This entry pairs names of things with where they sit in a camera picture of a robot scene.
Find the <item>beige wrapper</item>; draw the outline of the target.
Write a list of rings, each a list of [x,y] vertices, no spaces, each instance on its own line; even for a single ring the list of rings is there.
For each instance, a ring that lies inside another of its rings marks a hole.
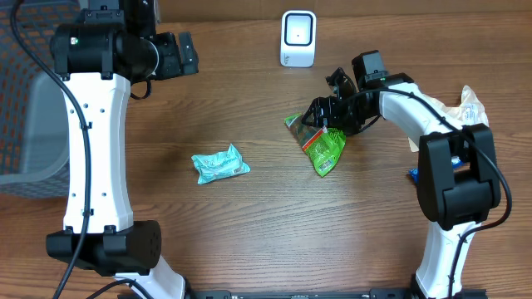
[[[464,125],[484,124],[489,126],[484,105],[478,100],[475,92],[468,85],[465,85],[462,89],[461,103],[458,106],[446,106],[443,102],[428,95],[424,95],[424,98],[441,110],[445,116],[459,120]]]

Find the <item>blue snack packet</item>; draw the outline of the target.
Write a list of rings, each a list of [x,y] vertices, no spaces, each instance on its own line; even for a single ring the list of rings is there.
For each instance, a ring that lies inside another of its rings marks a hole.
[[[460,160],[459,157],[452,157],[451,158],[451,165],[453,169],[459,169],[464,165],[464,163]],[[419,181],[419,169],[410,169],[408,171],[409,176],[411,177],[411,180],[414,184],[418,184]]]

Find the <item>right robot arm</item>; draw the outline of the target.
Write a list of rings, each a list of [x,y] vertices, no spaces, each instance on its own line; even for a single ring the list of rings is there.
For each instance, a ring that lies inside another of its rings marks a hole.
[[[392,75],[378,51],[352,59],[353,77],[338,68],[326,81],[333,94],[318,97],[301,119],[346,135],[363,132],[383,118],[418,148],[416,194],[429,221],[421,265],[412,278],[412,298],[484,298],[462,286],[472,238],[487,229],[500,203],[500,172],[491,130],[466,125],[427,101],[405,73]]]

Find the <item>teal white snack packet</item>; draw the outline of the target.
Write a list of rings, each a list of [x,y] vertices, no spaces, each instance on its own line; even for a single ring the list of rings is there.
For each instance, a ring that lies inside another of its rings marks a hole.
[[[195,154],[191,157],[199,173],[198,184],[247,174],[250,167],[244,162],[238,150],[230,145],[226,151],[216,154]]]

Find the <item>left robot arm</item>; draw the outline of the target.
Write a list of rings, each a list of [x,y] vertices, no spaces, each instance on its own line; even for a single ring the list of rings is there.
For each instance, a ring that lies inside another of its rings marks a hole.
[[[66,103],[69,195],[47,254],[69,268],[129,285],[143,298],[190,298],[189,283],[162,257],[160,225],[134,218],[126,186],[126,110],[131,87],[198,71],[188,32],[159,33],[158,4],[91,1],[51,39],[54,79]]]

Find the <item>green snack packet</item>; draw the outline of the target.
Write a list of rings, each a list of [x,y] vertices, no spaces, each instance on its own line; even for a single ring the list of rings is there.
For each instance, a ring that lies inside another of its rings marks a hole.
[[[303,114],[297,113],[284,119],[284,124],[311,160],[314,169],[326,176],[337,164],[346,144],[345,134],[338,129],[304,125]]]

